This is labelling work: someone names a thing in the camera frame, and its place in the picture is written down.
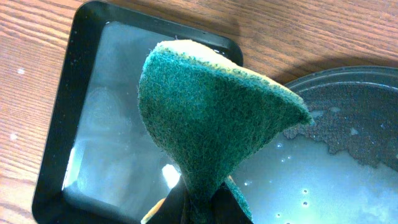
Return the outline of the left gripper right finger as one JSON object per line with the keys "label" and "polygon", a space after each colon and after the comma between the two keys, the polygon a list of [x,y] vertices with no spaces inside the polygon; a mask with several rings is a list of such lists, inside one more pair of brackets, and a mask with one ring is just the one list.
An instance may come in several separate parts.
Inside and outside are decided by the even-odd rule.
{"label": "left gripper right finger", "polygon": [[225,183],[211,198],[214,224],[252,224]]}

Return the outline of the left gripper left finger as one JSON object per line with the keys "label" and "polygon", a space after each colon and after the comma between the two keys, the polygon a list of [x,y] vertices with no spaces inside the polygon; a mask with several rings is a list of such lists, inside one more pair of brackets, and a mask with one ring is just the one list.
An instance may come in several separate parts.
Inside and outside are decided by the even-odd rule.
{"label": "left gripper left finger", "polygon": [[183,179],[169,192],[149,224],[189,224],[190,197]]}

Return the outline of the green yellow sponge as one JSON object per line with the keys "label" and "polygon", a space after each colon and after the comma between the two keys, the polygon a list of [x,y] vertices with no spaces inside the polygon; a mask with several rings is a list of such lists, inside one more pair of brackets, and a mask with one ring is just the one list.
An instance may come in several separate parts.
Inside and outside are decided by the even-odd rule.
{"label": "green yellow sponge", "polygon": [[144,63],[138,108],[155,144],[179,166],[190,223],[213,223],[225,183],[252,221],[232,171],[279,133],[313,123],[303,99],[192,40],[158,43]]}

